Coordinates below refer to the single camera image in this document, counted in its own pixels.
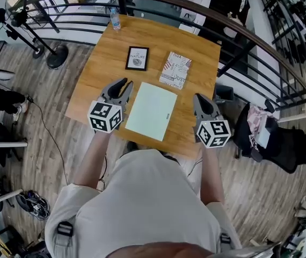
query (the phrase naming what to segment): black picture frame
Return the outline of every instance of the black picture frame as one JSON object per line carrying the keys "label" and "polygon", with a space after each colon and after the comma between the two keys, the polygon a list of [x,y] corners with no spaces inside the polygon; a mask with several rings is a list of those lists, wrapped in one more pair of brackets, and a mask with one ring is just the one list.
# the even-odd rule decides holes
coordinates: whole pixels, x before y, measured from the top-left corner
{"label": "black picture frame", "polygon": [[[128,67],[130,52],[132,51],[132,48],[136,48],[136,49],[145,49],[145,50],[146,50],[146,60],[145,60],[145,62],[144,62],[144,68],[133,68],[133,67]],[[127,62],[126,62],[126,70],[147,71],[148,53],[149,53],[149,48],[146,48],[146,47],[129,46],[128,56],[127,56]]]}

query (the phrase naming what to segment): wooden floor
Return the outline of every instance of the wooden floor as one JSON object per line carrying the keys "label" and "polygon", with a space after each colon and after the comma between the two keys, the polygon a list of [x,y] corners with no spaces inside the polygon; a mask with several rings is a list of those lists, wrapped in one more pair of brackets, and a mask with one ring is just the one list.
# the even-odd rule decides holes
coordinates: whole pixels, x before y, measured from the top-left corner
{"label": "wooden floor", "polygon": [[[42,108],[46,125],[61,148],[67,178],[71,182],[93,133],[87,126],[65,117],[64,113],[93,47],[71,43],[67,45],[69,56],[59,70],[48,69],[43,57],[32,59],[30,48],[10,45],[6,45],[0,54],[0,68],[16,72],[13,89],[29,94]],[[9,125],[10,119],[7,115],[4,122]],[[306,124],[303,123],[285,125],[296,125],[306,131]],[[24,160],[17,162],[12,157],[2,171],[6,172],[13,188],[35,190],[52,207],[61,188],[65,186],[65,180],[62,160],[43,127],[38,107],[30,105],[28,112],[20,117],[16,132],[28,139]],[[106,178],[116,159],[123,153],[125,145],[124,140],[115,136],[111,138]],[[226,208],[242,243],[249,245],[251,238],[257,242],[262,242],[265,237],[271,240],[285,239],[296,225],[293,209],[306,195],[306,166],[299,166],[296,173],[289,175],[267,161],[256,163],[247,158],[235,160],[235,150],[235,145],[230,142],[218,150],[218,155]],[[188,173],[194,161],[183,160],[181,157],[178,159]],[[190,176],[195,187],[200,167],[201,164],[198,164]],[[5,205],[5,222],[12,224],[27,242],[35,240],[45,223],[31,217],[17,203],[15,206],[12,209]]]}

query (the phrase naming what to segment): water bottle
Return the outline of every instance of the water bottle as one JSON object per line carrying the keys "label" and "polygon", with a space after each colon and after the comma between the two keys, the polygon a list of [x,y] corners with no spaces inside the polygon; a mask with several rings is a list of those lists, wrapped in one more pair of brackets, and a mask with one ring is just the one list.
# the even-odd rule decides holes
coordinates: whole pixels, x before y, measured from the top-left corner
{"label": "water bottle", "polygon": [[119,31],[121,29],[121,23],[120,23],[119,14],[116,12],[115,8],[111,9],[110,19],[114,30]]}

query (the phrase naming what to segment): strap buckle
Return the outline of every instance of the strap buckle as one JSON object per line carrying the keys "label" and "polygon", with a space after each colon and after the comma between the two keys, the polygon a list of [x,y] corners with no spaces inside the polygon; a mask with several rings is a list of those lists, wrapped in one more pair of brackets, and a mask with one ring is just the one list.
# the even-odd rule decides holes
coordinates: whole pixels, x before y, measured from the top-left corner
{"label": "strap buckle", "polygon": [[221,243],[228,243],[228,244],[231,243],[230,236],[228,236],[228,234],[225,234],[225,233],[221,233],[220,241],[221,241]]}
{"label": "strap buckle", "polygon": [[62,221],[57,226],[57,233],[67,237],[73,236],[73,225],[67,221]]}

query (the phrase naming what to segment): sneaker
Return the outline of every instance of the sneaker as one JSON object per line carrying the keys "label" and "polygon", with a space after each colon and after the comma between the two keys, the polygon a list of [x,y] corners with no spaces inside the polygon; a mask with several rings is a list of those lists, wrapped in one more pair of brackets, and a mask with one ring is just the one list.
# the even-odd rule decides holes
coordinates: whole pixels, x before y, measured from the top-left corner
{"label": "sneaker", "polygon": [[22,113],[25,113],[26,110],[28,110],[28,103],[29,101],[25,99],[25,101],[19,105],[22,108]]}
{"label": "sneaker", "polygon": [[16,122],[19,118],[19,114],[22,113],[22,107],[21,106],[18,106],[16,107],[17,108],[17,113],[14,113],[13,114],[13,121]]}

